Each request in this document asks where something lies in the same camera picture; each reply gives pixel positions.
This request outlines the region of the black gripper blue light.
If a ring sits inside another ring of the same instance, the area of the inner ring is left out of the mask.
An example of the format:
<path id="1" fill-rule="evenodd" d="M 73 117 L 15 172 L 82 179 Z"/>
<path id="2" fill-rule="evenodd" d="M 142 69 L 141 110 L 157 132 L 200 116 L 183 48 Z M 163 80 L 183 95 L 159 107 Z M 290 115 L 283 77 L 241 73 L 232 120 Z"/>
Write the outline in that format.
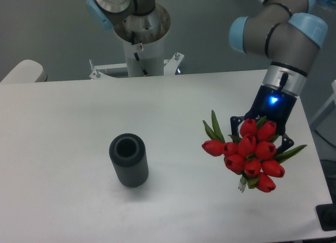
<path id="1" fill-rule="evenodd" d="M 240 126 L 245 119 L 256 119 L 258 116 L 276 123 L 276 133 L 283 133 L 281 145 L 275 155 L 286 152 L 294 145 L 294 141 L 285 133 L 287 120 L 297 101 L 295 96 L 278 91 L 271 87 L 260 86 L 250 110 L 245 116 L 230 117 L 231 134 L 242 136 Z"/>

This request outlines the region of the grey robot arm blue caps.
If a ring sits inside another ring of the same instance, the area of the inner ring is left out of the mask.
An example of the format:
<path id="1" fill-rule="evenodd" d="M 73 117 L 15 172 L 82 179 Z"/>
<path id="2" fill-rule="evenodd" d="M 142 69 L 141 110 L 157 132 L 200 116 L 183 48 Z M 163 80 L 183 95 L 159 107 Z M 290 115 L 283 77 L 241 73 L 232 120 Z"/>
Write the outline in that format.
<path id="1" fill-rule="evenodd" d="M 300 151 L 285 132 L 286 122 L 328 26 L 312 15 L 316 0 L 260 0 L 264 10 L 255 17 L 237 18 L 231 25 L 230 46 L 243 53 L 266 56 L 271 64 L 245 118 L 262 117 L 277 125 L 278 153 Z M 163 39 L 171 20 L 155 0 L 87 0 L 87 10 L 103 29 L 113 29 L 123 42 L 130 77 L 175 75 L 183 55 L 163 59 Z"/>

